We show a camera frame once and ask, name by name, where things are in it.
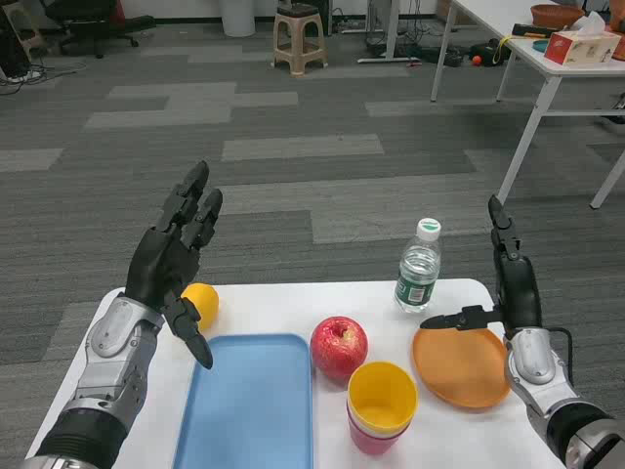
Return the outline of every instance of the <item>robotic arm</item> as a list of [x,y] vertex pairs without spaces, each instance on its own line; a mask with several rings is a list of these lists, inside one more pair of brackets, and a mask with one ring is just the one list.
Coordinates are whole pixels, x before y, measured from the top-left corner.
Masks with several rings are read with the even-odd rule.
[[481,306],[466,307],[457,315],[425,320],[421,327],[470,330],[503,322],[506,377],[525,402],[527,418],[540,438],[568,469],[624,469],[625,431],[573,389],[566,364],[551,348],[550,331],[543,328],[536,278],[531,262],[521,255],[514,221],[495,196],[488,211],[493,224],[496,306],[491,312]]
[[110,469],[146,400],[147,370],[167,321],[199,363],[213,364],[197,330],[199,313],[180,295],[199,269],[211,240],[222,193],[200,204],[208,165],[199,162],[176,185],[155,227],[146,231],[128,270],[126,289],[91,328],[87,364],[72,398],[21,469]]

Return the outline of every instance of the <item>bottle label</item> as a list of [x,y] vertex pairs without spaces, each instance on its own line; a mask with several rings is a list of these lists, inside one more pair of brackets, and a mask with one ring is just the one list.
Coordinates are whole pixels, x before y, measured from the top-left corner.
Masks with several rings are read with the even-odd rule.
[[430,301],[435,283],[436,281],[428,283],[427,285],[414,283],[399,274],[399,279],[397,280],[395,288],[395,296],[403,303],[410,306],[425,305]]

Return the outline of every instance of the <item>tissue box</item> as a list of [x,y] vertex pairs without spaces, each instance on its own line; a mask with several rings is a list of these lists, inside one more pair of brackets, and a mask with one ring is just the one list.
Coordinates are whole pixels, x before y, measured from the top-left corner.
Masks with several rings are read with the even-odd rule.
[[620,37],[611,32],[578,34],[561,31],[551,35],[545,57],[560,65],[602,64],[612,58]]

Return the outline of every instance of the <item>pink cup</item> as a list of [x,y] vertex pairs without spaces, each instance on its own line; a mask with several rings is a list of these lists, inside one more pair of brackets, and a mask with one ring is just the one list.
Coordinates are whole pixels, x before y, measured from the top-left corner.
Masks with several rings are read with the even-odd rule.
[[352,435],[352,440],[355,445],[365,454],[378,455],[386,452],[397,440],[399,437],[403,435],[403,432],[407,430],[408,427],[404,428],[400,433],[390,438],[376,438],[371,435],[367,435],[362,430],[358,428],[358,426],[354,422],[354,418],[350,413],[350,408],[348,407],[348,420],[350,421],[350,433]]

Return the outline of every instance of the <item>power strip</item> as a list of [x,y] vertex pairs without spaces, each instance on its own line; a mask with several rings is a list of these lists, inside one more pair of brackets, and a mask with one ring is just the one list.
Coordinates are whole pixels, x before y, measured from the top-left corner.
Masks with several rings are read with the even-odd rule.
[[19,85],[20,83],[25,83],[26,81],[36,80],[40,76],[41,76],[40,71],[31,70],[26,75],[13,77],[13,78],[7,78],[7,81],[10,83]]

